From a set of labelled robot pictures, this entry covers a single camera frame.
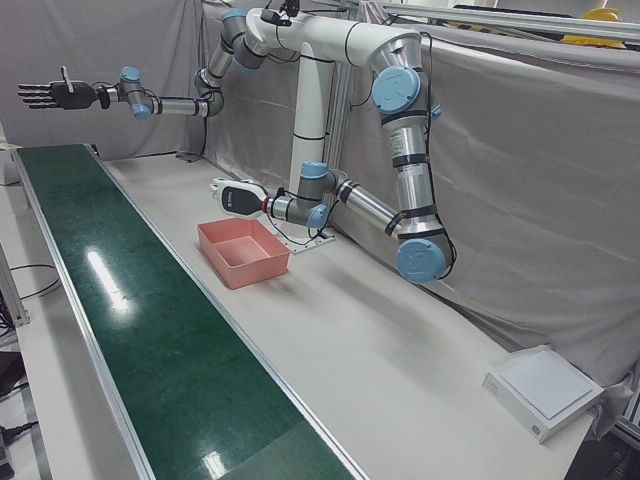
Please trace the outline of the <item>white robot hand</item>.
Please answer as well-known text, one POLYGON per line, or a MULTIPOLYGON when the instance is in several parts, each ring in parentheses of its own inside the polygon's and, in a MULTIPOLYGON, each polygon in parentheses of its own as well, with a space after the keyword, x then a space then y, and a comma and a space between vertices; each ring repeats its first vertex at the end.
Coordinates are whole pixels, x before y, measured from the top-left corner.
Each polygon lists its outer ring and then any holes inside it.
POLYGON ((264 213, 268 192, 253 181, 216 178, 210 189, 219 208, 229 216, 257 219, 264 213))

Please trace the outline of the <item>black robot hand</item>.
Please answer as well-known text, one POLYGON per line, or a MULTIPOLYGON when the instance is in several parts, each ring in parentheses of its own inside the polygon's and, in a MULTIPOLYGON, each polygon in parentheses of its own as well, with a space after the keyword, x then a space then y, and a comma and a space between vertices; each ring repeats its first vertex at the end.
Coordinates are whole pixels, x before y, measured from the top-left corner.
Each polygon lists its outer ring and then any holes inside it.
POLYGON ((18 95, 30 109, 87 109, 98 99, 90 84, 70 79, 66 66, 61 66, 60 72, 61 80, 46 85, 19 84, 18 95))

